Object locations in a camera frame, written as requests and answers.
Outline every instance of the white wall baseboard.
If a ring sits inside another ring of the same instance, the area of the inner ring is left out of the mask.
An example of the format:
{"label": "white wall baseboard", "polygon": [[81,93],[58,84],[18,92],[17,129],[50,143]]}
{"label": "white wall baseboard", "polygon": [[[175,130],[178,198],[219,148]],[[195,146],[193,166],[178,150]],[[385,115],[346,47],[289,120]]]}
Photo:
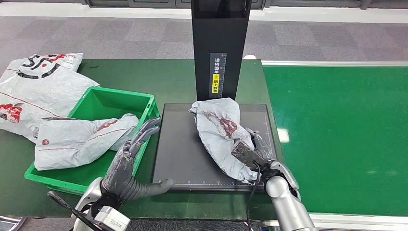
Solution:
{"label": "white wall baseboard", "polygon": [[[0,3],[0,16],[190,19],[190,9],[91,8],[79,3]],[[408,23],[407,9],[270,7],[251,11],[250,20],[298,22]]]}

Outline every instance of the yellow label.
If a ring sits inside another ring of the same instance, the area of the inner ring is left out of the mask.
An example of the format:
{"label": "yellow label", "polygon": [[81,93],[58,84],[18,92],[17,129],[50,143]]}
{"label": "yellow label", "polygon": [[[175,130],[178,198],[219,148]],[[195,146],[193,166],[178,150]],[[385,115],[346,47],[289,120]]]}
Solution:
{"label": "yellow label", "polygon": [[213,85],[211,86],[211,93],[218,93],[219,74],[213,74]]}

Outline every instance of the plastic mailer bag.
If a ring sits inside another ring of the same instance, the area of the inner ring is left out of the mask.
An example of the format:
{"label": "plastic mailer bag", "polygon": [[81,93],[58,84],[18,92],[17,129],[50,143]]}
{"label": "plastic mailer bag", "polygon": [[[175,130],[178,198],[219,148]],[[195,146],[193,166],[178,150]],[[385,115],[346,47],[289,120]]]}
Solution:
{"label": "plastic mailer bag", "polygon": [[129,140],[127,135],[138,122],[133,114],[95,121],[44,119],[38,130],[34,166],[37,170],[48,170],[89,164],[112,146],[121,146]]}
{"label": "plastic mailer bag", "polygon": [[256,180],[253,172],[231,154],[235,139],[242,140],[252,150],[251,135],[240,126],[240,108],[231,98],[197,101],[189,112],[195,114],[198,134],[216,164],[228,176],[249,183]]}
{"label": "plastic mailer bag", "polygon": [[95,81],[39,55],[0,82],[0,129],[37,141],[42,118],[67,117]]}
{"label": "plastic mailer bag", "polygon": [[[33,57],[38,56],[40,59],[47,59],[50,62],[58,63],[59,65],[68,68],[71,71],[77,71],[79,65],[82,62],[83,53],[69,53],[69,54],[49,54],[49,55],[33,55]],[[0,82],[7,80],[12,77],[14,73],[20,68],[23,63],[28,61],[28,58],[16,59],[11,61],[7,66],[3,75],[0,77]]]}

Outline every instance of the cable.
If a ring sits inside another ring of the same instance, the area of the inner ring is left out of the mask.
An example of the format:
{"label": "cable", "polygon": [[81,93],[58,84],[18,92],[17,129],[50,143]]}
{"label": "cable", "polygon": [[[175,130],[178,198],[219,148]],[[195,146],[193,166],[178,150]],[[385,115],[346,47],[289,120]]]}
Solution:
{"label": "cable", "polygon": [[94,224],[92,224],[88,219],[85,218],[84,213],[75,210],[70,206],[63,198],[59,197],[55,192],[53,191],[48,191],[47,196],[50,197],[53,201],[61,205],[62,207],[68,209],[71,211],[72,214],[75,215],[79,220],[81,220],[83,223],[85,223],[89,228],[91,228],[93,231],[101,231],[98,227],[96,227]]}
{"label": "cable", "polygon": [[252,189],[251,195],[249,196],[248,199],[248,203],[246,204],[246,223],[248,223],[248,230],[252,231],[251,229],[251,224],[249,223],[249,204],[251,203],[252,200],[252,196],[255,193],[256,188],[258,187],[258,183],[260,180],[260,175],[261,175],[261,167],[259,166],[259,164],[256,161],[253,161],[253,163],[256,165],[256,168],[258,169],[258,175],[256,176],[256,181],[255,181],[255,185],[254,188]]}

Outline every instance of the green plastic crate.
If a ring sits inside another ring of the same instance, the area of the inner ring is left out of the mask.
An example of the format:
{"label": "green plastic crate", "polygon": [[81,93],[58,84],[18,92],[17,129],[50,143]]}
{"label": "green plastic crate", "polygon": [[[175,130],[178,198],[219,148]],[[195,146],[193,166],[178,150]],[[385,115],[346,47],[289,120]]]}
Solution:
{"label": "green plastic crate", "polygon": [[[160,115],[153,95],[90,87],[72,109],[68,117],[98,120],[120,118],[126,113],[133,113],[139,119],[139,124],[133,130],[133,134],[136,133],[147,119]],[[139,167],[148,142],[149,139],[140,147],[135,158],[133,175]],[[24,177],[28,180],[46,184],[54,190],[82,195],[95,178],[105,175],[115,153],[109,150],[94,162],[75,168],[37,171],[34,163],[32,163],[25,172]]]}

